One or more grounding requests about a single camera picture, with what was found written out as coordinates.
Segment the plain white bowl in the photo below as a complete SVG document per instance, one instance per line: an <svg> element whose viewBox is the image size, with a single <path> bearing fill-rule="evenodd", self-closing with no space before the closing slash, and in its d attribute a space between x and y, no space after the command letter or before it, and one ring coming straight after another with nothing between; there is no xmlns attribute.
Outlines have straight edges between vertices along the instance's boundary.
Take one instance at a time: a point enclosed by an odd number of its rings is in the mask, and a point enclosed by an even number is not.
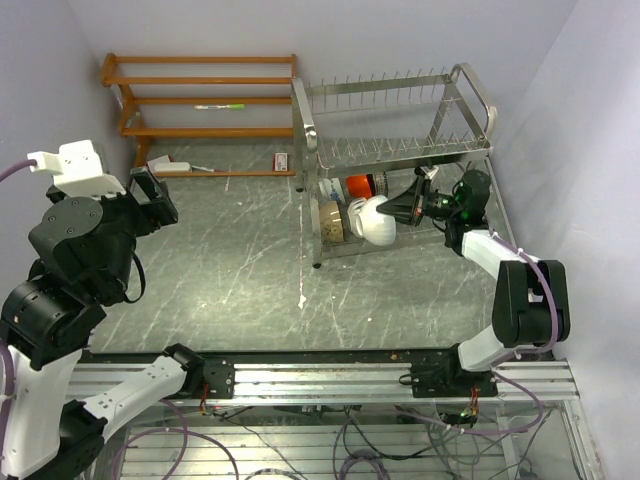
<svg viewBox="0 0 640 480"><path fill-rule="evenodd" d="M367 199L359 213L363 230L362 239L376 246L389 246L396 239L395 219L376 211L376 207L387 200L388 198L384 195L373 196Z"/></svg>

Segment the white bowl orange rim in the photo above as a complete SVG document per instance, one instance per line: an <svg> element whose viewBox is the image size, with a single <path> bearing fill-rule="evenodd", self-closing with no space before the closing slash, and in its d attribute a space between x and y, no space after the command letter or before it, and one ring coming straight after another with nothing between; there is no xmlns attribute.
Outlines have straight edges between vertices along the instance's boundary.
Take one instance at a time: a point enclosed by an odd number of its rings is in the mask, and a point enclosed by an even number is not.
<svg viewBox="0 0 640 480"><path fill-rule="evenodd" d="M367 199L364 197L356 198L351 201L347 208L349 229L351 233L358 238L363 238L363 230L359 219L359 213L364 207L366 201Z"/></svg>

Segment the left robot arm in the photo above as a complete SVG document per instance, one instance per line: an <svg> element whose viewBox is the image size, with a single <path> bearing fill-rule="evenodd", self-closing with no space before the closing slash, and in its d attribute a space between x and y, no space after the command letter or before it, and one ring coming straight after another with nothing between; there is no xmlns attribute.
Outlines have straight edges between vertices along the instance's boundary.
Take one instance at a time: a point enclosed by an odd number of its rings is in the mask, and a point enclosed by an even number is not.
<svg viewBox="0 0 640 480"><path fill-rule="evenodd" d="M105 193L51 188L50 208L29 233L36 261L1 309L5 479L74 478L151 405L204 390L208 363L174 344L105 392L68 396L91 332L107 307L128 301L129 276L142 271L138 239L178 220L165 183L145 167L132 177L145 202L121 185Z"/></svg>

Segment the black bowl beige flower exterior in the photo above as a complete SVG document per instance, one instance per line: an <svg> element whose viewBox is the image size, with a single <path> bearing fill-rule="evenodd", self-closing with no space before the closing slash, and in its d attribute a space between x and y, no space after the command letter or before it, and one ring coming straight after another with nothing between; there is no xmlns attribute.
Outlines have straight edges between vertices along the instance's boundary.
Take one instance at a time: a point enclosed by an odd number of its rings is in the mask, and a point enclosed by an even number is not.
<svg viewBox="0 0 640 480"><path fill-rule="evenodd" d="M325 202L319 209L321 238L329 243L344 241L344 228L339 204L334 201Z"/></svg>

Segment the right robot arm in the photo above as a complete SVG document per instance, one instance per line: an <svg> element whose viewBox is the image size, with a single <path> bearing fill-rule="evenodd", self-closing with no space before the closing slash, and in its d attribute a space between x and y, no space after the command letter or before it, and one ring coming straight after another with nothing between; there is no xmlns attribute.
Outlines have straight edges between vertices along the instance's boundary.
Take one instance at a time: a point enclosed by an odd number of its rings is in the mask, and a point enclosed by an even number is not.
<svg viewBox="0 0 640 480"><path fill-rule="evenodd" d="M517 354L547 352L569 336L564 265L533 257L491 229L485 211L491 186L487 173L473 169L443 194L432 190L428 176L418 170L405 192L376 208L411 227L429 218L447 248L496 282L490 326L448 349L430 350L400 377L416 398L493 396L492 368Z"/></svg>

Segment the orange plastic bowl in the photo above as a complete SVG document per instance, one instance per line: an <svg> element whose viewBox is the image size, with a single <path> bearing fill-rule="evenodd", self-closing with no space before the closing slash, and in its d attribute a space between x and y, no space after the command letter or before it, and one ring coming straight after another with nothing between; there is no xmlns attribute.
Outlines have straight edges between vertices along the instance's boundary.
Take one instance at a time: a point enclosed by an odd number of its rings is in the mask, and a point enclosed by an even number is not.
<svg viewBox="0 0 640 480"><path fill-rule="evenodd" d="M375 195L375 184L371 174L351 175L345 179L349 195L369 199Z"/></svg>

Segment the blue floral bowl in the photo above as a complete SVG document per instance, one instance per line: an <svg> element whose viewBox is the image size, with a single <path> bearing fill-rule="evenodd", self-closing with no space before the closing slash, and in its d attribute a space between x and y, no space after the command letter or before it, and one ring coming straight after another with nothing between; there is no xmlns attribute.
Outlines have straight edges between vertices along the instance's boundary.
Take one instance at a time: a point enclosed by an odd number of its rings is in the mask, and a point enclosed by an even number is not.
<svg viewBox="0 0 640 480"><path fill-rule="evenodd" d="M321 178L319 190L322 196L328 200L336 201L339 204L346 203L346 196L339 178Z"/></svg>

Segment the beige interior dark bowl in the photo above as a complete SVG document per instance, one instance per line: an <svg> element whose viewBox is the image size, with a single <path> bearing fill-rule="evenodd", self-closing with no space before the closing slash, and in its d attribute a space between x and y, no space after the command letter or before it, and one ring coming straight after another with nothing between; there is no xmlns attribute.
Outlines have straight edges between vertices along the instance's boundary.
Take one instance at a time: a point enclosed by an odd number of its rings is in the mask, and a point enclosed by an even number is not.
<svg viewBox="0 0 640 480"><path fill-rule="evenodd" d="M385 172L375 172L371 175L371 179L373 182L372 189L375 195L387 196L389 194L388 177Z"/></svg>

